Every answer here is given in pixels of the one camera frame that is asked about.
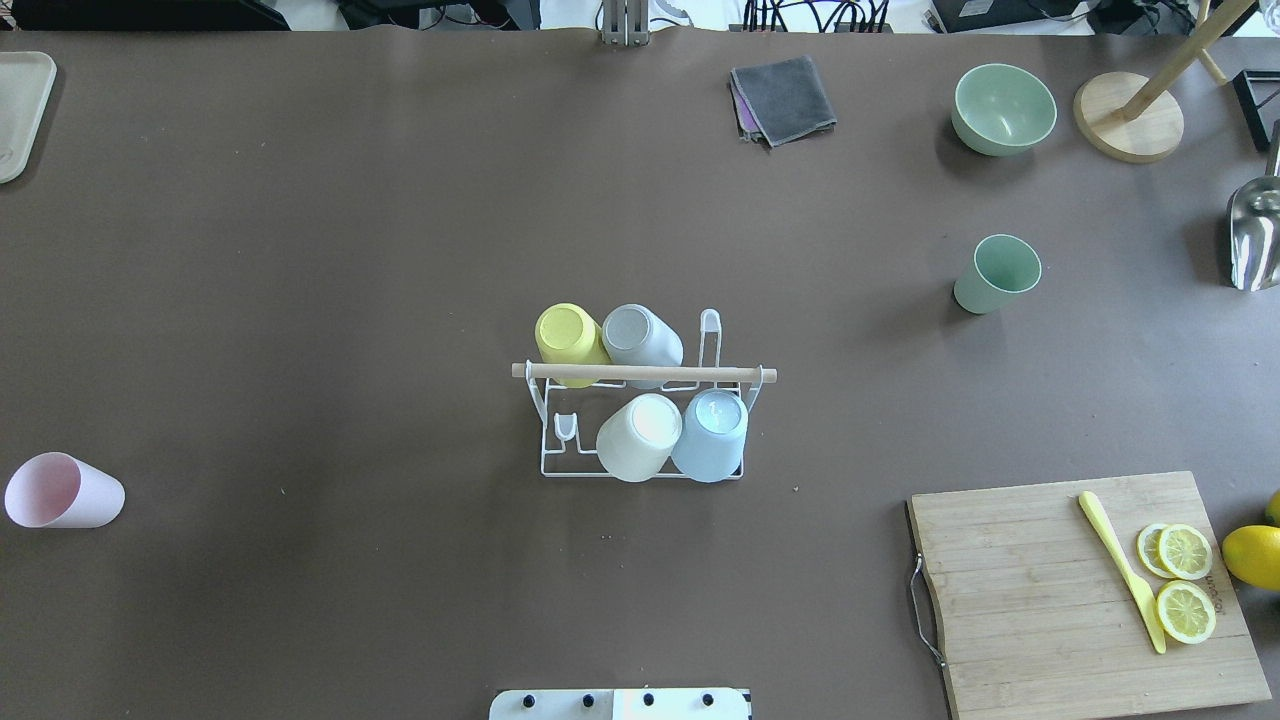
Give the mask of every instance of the pink cup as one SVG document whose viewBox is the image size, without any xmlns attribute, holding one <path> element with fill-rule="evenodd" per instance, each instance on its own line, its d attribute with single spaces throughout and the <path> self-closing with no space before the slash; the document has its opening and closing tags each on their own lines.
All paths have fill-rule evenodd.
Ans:
<svg viewBox="0 0 1280 720">
<path fill-rule="evenodd" d="M 9 479 L 4 509 L 24 528 L 100 528 L 124 507 L 124 487 L 64 452 L 23 462 Z"/>
</svg>

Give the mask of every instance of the green cup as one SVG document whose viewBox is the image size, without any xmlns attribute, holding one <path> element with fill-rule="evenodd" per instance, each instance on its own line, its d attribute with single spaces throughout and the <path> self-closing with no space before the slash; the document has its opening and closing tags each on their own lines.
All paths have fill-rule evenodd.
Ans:
<svg viewBox="0 0 1280 720">
<path fill-rule="evenodd" d="M 974 315 L 984 315 L 1036 287 L 1039 277 L 1039 255 L 1030 245 L 993 234 L 974 249 L 973 261 L 956 281 L 955 299 Z"/>
<path fill-rule="evenodd" d="M 956 83 L 951 126 L 983 155 L 1015 155 L 1048 137 L 1057 105 L 1044 83 L 1014 65 L 992 63 Z"/>
</svg>

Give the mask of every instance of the whole lemon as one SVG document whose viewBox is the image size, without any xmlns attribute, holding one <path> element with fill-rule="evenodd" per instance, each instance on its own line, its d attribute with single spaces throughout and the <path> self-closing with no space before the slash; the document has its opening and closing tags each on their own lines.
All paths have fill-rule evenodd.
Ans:
<svg viewBox="0 0 1280 720">
<path fill-rule="evenodd" d="M 1245 525 L 1222 541 L 1222 561 L 1233 575 L 1280 592 L 1280 528 Z"/>
<path fill-rule="evenodd" d="M 1267 523 L 1280 525 L 1280 491 L 1276 491 L 1276 493 L 1271 496 L 1271 502 L 1267 503 L 1266 518 Z"/>
</svg>

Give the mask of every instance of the lemon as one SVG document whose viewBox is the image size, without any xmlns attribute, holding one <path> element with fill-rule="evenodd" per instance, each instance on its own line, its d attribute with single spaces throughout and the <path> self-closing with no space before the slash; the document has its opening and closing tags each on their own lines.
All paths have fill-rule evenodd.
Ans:
<svg viewBox="0 0 1280 720">
<path fill-rule="evenodd" d="M 1151 570 L 1157 578 L 1165 578 L 1171 580 L 1174 574 L 1165 570 L 1165 566 L 1160 564 L 1160 530 L 1164 530 L 1169 525 L 1164 523 L 1152 523 L 1138 533 L 1138 560 Z"/>
<path fill-rule="evenodd" d="M 1280 525 L 1280 491 L 1271 496 L 1271 502 L 1267 503 L 1266 518 L 1268 524 Z"/>
<path fill-rule="evenodd" d="M 1213 566 L 1208 541 L 1190 525 L 1169 525 L 1161 530 L 1156 553 L 1160 564 L 1183 580 L 1198 580 Z"/>
<path fill-rule="evenodd" d="M 1268 591 L 1280 591 L 1280 528 L 1245 525 L 1222 539 L 1222 561 L 1233 575 Z"/>
<path fill-rule="evenodd" d="M 1165 583 L 1156 596 L 1156 615 L 1165 632 L 1175 641 L 1198 644 L 1208 639 L 1217 626 L 1213 601 L 1204 591 L 1187 580 Z"/>
</svg>

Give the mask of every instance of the black monitor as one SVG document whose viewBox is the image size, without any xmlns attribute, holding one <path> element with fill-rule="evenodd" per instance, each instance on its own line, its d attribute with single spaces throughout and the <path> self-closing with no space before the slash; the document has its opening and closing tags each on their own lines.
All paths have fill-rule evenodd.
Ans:
<svg viewBox="0 0 1280 720">
<path fill-rule="evenodd" d="M 1078 0 L 933 0 L 933 13 L 946 32 L 1071 17 Z"/>
<path fill-rule="evenodd" d="M 13 0 L 23 29 L 289 29 L 257 0 Z"/>
</svg>

